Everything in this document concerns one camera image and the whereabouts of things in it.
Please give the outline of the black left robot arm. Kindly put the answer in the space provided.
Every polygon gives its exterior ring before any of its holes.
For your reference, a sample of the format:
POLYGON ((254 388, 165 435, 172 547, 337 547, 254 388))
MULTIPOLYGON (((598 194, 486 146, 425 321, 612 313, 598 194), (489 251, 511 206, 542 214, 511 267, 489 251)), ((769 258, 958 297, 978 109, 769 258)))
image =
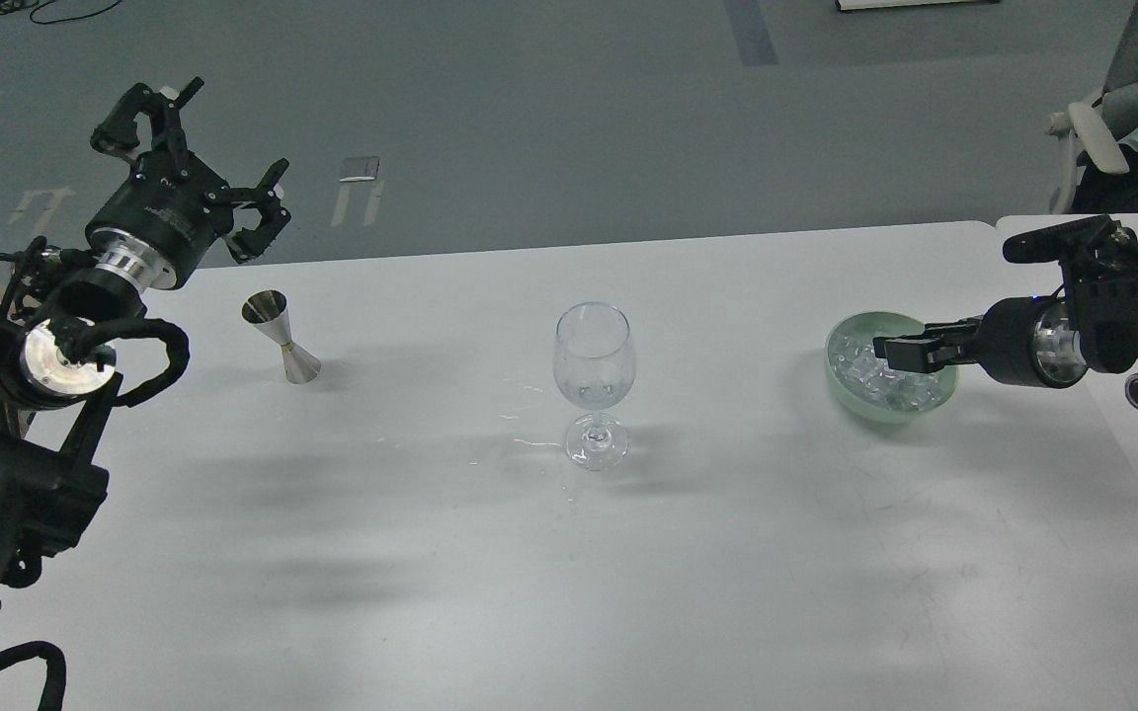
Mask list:
MULTIPOLYGON (((0 587, 36 584, 44 559, 76 546, 107 499, 94 463, 113 410, 134 408, 184 377, 184 330, 146 315, 149 289, 180 289, 213 243, 257 261, 288 225, 273 162, 236 188, 187 144, 181 111, 203 89, 130 86, 91 144, 129 176, 86 225, 86 248, 36 237, 0 253, 0 587)), ((0 651, 0 672, 38 659, 41 710, 59 710, 60 648, 27 642, 0 651)))

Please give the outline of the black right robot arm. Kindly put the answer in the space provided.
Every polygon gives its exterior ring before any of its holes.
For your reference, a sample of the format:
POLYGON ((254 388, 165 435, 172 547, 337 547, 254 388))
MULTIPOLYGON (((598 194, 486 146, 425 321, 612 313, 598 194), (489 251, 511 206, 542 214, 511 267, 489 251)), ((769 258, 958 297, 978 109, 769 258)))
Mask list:
POLYGON ((1004 261, 1056 263, 1055 294, 1007 298, 975 319, 927 324, 916 336, 877 336, 889 367, 932 374, 978 365, 1001 385, 1063 390, 1092 372, 1125 374, 1138 411, 1138 238, 1110 215, 1024 231, 1004 261))

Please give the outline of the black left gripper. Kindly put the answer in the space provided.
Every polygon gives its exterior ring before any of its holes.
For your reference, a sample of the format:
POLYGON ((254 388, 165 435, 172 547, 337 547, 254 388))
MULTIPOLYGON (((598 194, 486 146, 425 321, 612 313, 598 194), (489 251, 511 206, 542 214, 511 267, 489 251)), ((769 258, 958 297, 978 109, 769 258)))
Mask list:
POLYGON ((178 91, 130 86, 96 125, 91 148, 122 159, 129 175, 86 224, 86 243, 107 251, 119 237, 152 248, 162 262, 152 288, 178 289, 218 238, 239 263, 257 261, 290 222, 280 181, 287 158, 277 159, 253 188, 230 188, 187 147, 181 108, 203 89, 195 77, 178 91), (257 224, 236 226, 236 212, 257 212, 257 224))

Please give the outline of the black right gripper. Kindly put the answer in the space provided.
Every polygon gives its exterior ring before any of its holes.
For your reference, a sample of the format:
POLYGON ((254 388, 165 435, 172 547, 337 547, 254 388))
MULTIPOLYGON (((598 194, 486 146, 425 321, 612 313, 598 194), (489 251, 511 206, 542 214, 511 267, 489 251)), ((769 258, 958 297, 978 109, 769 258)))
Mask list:
POLYGON ((1080 344, 1065 298, 1031 296, 993 303, 983 319, 926 323, 920 333, 902 337, 873 337, 872 350, 888 367, 904 372, 935 374, 979 364, 1003 385, 1067 388, 1089 372, 1080 344))

